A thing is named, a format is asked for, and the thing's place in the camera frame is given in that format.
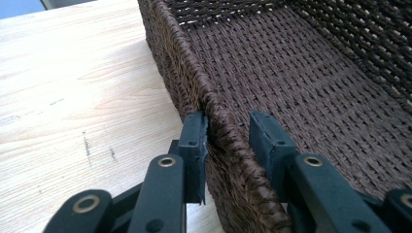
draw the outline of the black clamp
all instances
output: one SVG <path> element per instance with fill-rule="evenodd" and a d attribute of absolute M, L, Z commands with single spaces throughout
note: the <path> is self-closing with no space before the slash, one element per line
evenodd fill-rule
<path fill-rule="evenodd" d="M 186 203 L 205 202 L 207 127 L 202 112 L 188 115 L 180 140 L 151 161 L 142 183 L 115 198 L 104 190 L 76 194 L 45 232 L 186 232 Z"/>
<path fill-rule="evenodd" d="M 251 112 L 249 143 L 294 232 L 412 232 L 412 190 L 393 190 L 384 202 L 354 191 L 323 157 L 300 154 L 268 114 Z"/>

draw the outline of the wicker basket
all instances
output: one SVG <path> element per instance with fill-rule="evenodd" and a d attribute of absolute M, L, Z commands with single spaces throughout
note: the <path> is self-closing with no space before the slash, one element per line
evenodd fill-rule
<path fill-rule="evenodd" d="M 139 0 L 181 118 L 210 118 L 209 190 L 227 232 L 291 230 L 248 145 L 249 111 L 275 116 L 377 198 L 412 184 L 412 3 Z"/>

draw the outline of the woven basket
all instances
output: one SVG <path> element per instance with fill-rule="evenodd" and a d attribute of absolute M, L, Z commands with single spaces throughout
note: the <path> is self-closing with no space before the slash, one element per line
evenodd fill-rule
<path fill-rule="evenodd" d="M 248 145 L 270 113 L 300 151 L 377 198 L 412 185 L 412 2 L 139 0 L 147 41 L 184 119 L 210 118 L 207 181 L 226 232 L 288 232 Z"/>

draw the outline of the wood grain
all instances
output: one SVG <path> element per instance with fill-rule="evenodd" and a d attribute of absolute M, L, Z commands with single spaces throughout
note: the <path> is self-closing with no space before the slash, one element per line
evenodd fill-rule
<path fill-rule="evenodd" d="M 0 232 L 41 232 L 70 196 L 117 196 L 182 129 L 135 0 L 0 20 Z M 210 195 L 188 232 L 223 232 Z"/>

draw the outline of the metal rivet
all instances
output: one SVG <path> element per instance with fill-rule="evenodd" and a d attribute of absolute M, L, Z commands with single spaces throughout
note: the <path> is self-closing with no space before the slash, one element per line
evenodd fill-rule
<path fill-rule="evenodd" d="M 400 200 L 405 206 L 412 208 L 412 195 L 411 194 L 402 194 Z"/>
<path fill-rule="evenodd" d="M 86 207 L 83 207 L 82 204 L 84 204 L 85 201 L 91 201 L 91 204 L 87 205 Z M 73 206 L 73 211 L 77 214 L 87 213 L 96 208 L 99 205 L 99 203 L 100 198 L 98 196 L 94 194 L 89 194 L 87 196 L 82 197 L 75 203 L 75 205 Z"/>
<path fill-rule="evenodd" d="M 303 158 L 303 161 L 313 167 L 321 167 L 322 165 L 324 165 L 324 162 L 322 160 L 320 160 L 319 158 L 316 157 L 305 157 Z"/>
<path fill-rule="evenodd" d="M 175 165 L 175 163 L 176 163 L 176 159 L 174 159 L 172 157 L 165 157 L 165 158 L 160 159 L 157 162 L 157 164 L 160 167 L 171 167 L 171 166 Z"/>

